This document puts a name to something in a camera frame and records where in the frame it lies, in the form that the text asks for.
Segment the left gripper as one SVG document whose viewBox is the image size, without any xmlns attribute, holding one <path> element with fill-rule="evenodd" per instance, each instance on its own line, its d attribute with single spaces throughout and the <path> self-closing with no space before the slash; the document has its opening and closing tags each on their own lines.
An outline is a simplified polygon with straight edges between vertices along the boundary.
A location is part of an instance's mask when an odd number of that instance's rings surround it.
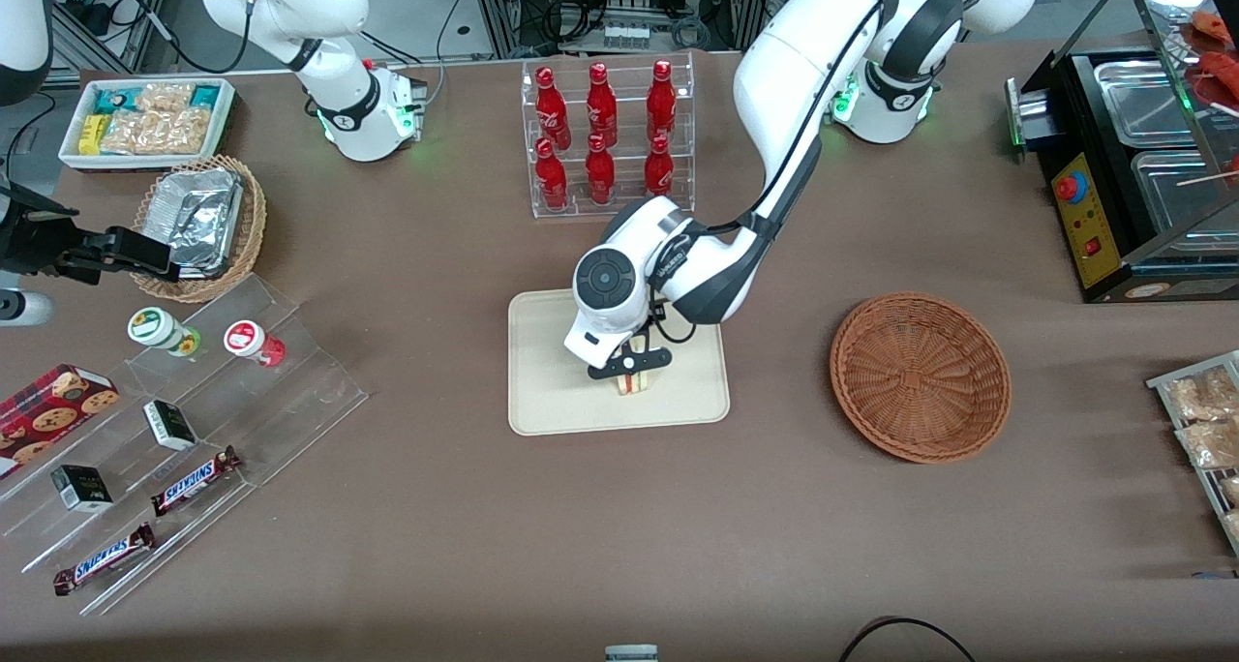
<svg viewBox="0 0 1239 662">
<path fill-rule="evenodd" d="M 631 373 L 665 368 L 672 363 L 672 352 L 668 348 L 632 350 L 627 358 L 612 358 L 615 350 L 646 325 L 648 319 L 646 300 L 631 299 L 606 309 L 589 307 L 581 299 L 575 299 L 574 302 L 577 311 L 563 340 L 563 347 L 589 364 L 589 378 L 596 381 L 620 378 Z"/>
</svg>

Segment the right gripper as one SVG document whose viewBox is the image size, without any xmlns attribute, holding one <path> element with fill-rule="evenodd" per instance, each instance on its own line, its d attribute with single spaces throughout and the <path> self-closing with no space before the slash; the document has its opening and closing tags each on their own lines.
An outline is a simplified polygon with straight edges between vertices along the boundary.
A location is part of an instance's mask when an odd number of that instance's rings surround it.
<svg viewBox="0 0 1239 662">
<path fill-rule="evenodd" d="M 79 211 L 24 186 L 1 188 L 1 269 L 19 276 L 40 273 L 63 276 L 85 286 L 102 281 L 105 265 L 159 280 L 180 281 L 180 265 L 171 248 L 145 234 L 112 226 L 105 248 L 83 245 L 84 231 L 76 226 Z"/>
</svg>

